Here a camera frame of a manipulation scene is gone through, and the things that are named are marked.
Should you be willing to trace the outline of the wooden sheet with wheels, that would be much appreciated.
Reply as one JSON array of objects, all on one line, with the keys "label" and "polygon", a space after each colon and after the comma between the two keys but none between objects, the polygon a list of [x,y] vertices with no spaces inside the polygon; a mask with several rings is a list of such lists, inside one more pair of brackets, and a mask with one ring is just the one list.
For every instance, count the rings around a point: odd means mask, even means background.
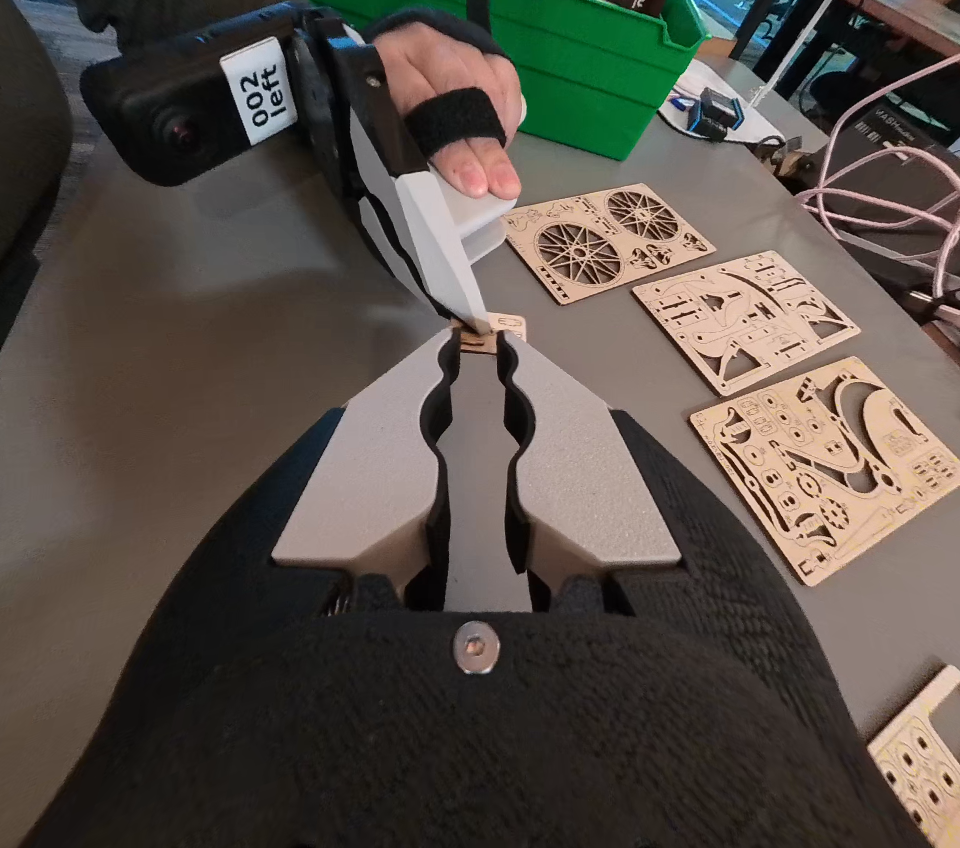
[{"label": "wooden sheet with wheels", "polygon": [[501,221],[507,242],[560,305],[716,252],[643,183],[516,207]]}]

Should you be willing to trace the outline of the white paper sheet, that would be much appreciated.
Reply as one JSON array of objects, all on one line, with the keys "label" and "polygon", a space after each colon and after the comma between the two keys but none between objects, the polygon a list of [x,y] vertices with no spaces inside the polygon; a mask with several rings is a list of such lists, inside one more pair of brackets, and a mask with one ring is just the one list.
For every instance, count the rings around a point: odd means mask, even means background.
[{"label": "white paper sheet", "polygon": [[708,141],[687,131],[690,107],[699,98],[702,89],[706,86],[728,97],[738,98],[744,112],[743,124],[726,141],[723,141],[724,143],[749,146],[768,135],[785,137],[766,117],[750,105],[741,93],[732,88],[729,82],[725,81],[711,67],[698,60],[690,62],[686,71],[680,74],[667,99],[658,108],[657,115],[668,127],[679,134]]}]

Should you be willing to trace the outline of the small wooden assembly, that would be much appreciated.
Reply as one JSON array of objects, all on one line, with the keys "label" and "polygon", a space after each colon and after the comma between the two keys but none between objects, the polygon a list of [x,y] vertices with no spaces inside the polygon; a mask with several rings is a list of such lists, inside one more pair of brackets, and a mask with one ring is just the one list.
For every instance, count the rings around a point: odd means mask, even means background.
[{"label": "small wooden assembly", "polygon": [[808,158],[801,135],[768,135],[748,146],[750,152],[775,178],[783,179],[795,173]]}]

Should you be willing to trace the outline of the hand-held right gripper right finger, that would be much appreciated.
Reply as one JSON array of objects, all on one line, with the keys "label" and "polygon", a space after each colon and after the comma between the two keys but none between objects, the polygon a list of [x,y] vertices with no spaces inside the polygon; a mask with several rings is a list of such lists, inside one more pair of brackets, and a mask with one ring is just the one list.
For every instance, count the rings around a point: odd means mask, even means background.
[{"label": "hand-held right gripper right finger", "polygon": [[614,410],[528,342],[496,338],[503,423],[517,442],[507,475],[510,563],[546,612],[577,577],[672,569],[681,551]]}]

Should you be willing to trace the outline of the wooden sheet with slotted parts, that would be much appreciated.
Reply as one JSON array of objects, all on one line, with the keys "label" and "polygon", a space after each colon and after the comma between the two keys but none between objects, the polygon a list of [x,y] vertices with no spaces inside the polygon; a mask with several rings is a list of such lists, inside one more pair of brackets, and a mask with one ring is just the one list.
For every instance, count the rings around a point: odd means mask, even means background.
[{"label": "wooden sheet with slotted parts", "polygon": [[632,291],[714,391],[734,395],[858,336],[780,254],[751,254]]}]

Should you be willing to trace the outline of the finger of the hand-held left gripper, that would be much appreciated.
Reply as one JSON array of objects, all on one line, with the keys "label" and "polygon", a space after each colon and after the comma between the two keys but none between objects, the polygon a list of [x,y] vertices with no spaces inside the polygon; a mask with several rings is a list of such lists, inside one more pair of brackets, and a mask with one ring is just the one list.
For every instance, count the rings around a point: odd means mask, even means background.
[{"label": "finger of the hand-held left gripper", "polygon": [[410,214],[397,191],[381,196],[373,191],[357,193],[357,210],[362,230],[376,249],[389,273],[417,299],[450,320],[450,305],[437,294],[436,276],[446,269],[437,265],[442,257],[438,245],[422,223]]},{"label": "finger of the hand-held left gripper", "polygon": [[416,172],[400,175],[394,186],[428,296],[473,332],[490,332],[485,302],[438,180],[429,171]]}]

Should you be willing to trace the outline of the small blue black device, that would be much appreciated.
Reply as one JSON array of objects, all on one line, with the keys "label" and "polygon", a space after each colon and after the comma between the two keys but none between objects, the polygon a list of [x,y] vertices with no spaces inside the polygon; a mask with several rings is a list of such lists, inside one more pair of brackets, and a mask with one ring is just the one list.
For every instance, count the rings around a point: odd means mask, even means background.
[{"label": "small blue black device", "polygon": [[723,142],[741,127],[744,117],[738,98],[706,86],[688,111],[686,130],[711,142]]}]

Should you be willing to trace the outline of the person's left hand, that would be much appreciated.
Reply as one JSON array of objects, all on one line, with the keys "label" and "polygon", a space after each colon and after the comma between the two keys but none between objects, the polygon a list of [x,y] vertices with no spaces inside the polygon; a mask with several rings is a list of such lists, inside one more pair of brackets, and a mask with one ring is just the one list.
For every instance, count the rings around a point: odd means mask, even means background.
[{"label": "person's left hand", "polygon": [[[511,62],[483,54],[424,24],[413,23],[372,41],[382,62],[390,97],[400,115],[407,115],[434,97],[464,88],[479,88],[490,100],[509,146],[525,116],[519,76]],[[506,146],[493,138],[469,138],[440,149],[431,164],[462,194],[492,194],[509,201],[522,193],[522,183]]]}]

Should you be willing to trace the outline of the black carton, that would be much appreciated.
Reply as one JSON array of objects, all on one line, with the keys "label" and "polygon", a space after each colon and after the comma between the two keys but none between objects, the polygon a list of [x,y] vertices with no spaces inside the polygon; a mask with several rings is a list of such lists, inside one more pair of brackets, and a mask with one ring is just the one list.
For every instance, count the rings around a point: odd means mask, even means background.
[{"label": "black carton", "polygon": [[907,149],[923,150],[959,173],[958,157],[898,111],[876,103],[838,134],[826,171],[829,186],[918,209],[956,190],[943,172]]}]

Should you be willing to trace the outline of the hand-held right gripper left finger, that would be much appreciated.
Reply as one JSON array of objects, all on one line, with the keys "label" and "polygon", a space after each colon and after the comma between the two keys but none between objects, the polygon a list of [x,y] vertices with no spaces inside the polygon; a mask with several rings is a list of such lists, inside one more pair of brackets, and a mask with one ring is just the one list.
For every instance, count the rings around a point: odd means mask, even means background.
[{"label": "hand-held right gripper left finger", "polygon": [[445,328],[351,398],[284,525],[281,566],[382,575],[404,604],[438,611],[450,569],[448,469],[458,330]]}]

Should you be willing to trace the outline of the wooden sheet with curved cutouts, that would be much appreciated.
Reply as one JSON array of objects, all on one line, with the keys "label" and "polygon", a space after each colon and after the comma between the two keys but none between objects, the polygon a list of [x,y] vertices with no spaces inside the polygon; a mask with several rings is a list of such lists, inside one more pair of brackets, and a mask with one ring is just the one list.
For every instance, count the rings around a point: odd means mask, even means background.
[{"label": "wooden sheet with curved cutouts", "polygon": [[958,489],[958,457],[857,357],[689,421],[809,587]]}]

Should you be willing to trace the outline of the green plastic bin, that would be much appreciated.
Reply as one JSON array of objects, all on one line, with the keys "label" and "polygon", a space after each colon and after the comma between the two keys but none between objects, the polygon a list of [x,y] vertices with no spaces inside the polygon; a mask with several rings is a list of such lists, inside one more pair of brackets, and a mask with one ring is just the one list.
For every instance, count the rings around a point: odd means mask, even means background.
[{"label": "green plastic bin", "polygon": [[[467,0],[313,0],[357,30],[403,10],[461,18]],[[489,0],[493,40],[517,70],[522,132],[626,159],[708,32],[693,0],[648,16],[603,0]]]}]

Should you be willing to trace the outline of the small wooden parts card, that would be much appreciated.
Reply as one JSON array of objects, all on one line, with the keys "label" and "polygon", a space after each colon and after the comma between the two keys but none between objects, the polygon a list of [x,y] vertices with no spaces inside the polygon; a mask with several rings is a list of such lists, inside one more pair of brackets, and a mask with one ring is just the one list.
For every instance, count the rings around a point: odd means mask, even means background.
[{"label": "small wooden parts card", "polygon": [[453,318],[450,321],[451,328],[460,332],[460,345],[464,353],[478,353],[494,355],[498,351],[498,334],[507,333],[527,341],[526,320],[522,316],[502,313],[488,313],[490,331],[481,334],[477,333],[467,323]]}]

